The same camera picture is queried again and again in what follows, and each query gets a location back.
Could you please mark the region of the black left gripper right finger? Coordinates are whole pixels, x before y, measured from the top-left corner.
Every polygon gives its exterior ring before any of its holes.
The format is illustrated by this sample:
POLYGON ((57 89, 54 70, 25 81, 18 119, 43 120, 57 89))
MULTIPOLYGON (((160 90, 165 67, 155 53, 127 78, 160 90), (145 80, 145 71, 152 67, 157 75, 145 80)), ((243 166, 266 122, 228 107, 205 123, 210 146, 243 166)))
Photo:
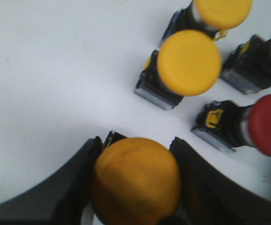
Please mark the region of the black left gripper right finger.
POLYGON ((175 137, 169 150, 181 172, 181 205, 191 225, 271 225, 271 201, 227 178, 186 141, 175 137))

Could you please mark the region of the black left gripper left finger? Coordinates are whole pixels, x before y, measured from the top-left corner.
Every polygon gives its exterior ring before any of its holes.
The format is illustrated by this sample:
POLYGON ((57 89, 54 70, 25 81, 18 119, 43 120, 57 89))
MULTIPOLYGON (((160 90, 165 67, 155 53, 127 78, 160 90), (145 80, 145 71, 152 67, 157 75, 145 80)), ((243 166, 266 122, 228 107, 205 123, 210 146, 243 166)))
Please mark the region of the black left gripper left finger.
POLYGON ((90 198, 94 164, 102 152, 88 139, 59 170, 30 190, 0 204, 0 225, 79 225, 90 198))

